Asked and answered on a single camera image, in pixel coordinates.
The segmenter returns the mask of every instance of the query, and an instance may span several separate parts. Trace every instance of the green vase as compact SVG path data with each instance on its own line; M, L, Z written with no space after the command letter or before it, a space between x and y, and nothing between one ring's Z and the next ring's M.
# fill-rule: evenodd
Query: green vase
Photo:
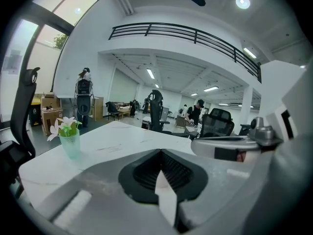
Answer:
M76 135L71 137L62 137L60 136L60 141L63 147L63 150L68 155L70 159L75 159L80 155L80 138L79 130L76 129Z

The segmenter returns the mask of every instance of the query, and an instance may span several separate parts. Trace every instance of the yellow object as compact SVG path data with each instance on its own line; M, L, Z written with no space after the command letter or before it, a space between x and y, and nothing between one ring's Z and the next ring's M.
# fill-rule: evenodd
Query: yellow object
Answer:
M41 100L39 98L33 98L31 105L38 105L38 104L41 104Z

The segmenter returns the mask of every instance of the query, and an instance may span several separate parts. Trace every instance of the floor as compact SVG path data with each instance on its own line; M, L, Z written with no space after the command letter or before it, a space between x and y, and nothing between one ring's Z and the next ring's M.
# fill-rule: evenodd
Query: floor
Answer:
M142 111L140 111L139 113L137 113L135 115L135 117L123 117L123 119L121 119L120 117L120 122L129 124L129 125L133 125L133 126L137 126L137 127L141 127L141 123L142 123L142 119L146 116L150 116L150 114L143 114ZM171 132L179 132L179 133L183 133L184 129L183 128L179 128L179 127L175 127L175 120L174 118L170 118L168 117L167 120L170 122L169 124L165 124L163 127L164 131L171 131ZM109 121L108 118L105 117L103 118L101 121L93 121L91 118L89 119L88 122L88 127L87 128L82 128L80 130L80 135L92 131L98 127L101 127L109 122L112 122L113 118L110 117ZM42 127L41 126L34 126L34 127L29 127L29 131L27 131L28 136L31 140L31 142L33 143L33 146L36 150L36 156L39 156L43 153L45 153L46 151L60 145L60 139L59 138L54 138L52 141L47 141L47 136L44 135L43 131L42 131ZM0 131L0 141L1 142L5 142L8 140L15 140L11 130L10 129L5 129Z

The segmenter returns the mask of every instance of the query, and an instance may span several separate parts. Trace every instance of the metal railing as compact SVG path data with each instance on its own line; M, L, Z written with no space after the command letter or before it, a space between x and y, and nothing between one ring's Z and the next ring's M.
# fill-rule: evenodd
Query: metal railing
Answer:
M131 35L181 38L194 44L212 48L232 59L251 75L257 77L260 83L262 82L260 67L246 54L223 39L205 31L174 23L131 23L113 27L109 40Z

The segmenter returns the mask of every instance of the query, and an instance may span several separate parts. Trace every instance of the black trash can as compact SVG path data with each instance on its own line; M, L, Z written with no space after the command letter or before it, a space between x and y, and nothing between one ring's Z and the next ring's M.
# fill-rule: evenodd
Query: black trash can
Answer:
M29 109L29 121L31 126L41 125L40 100L33 100Z

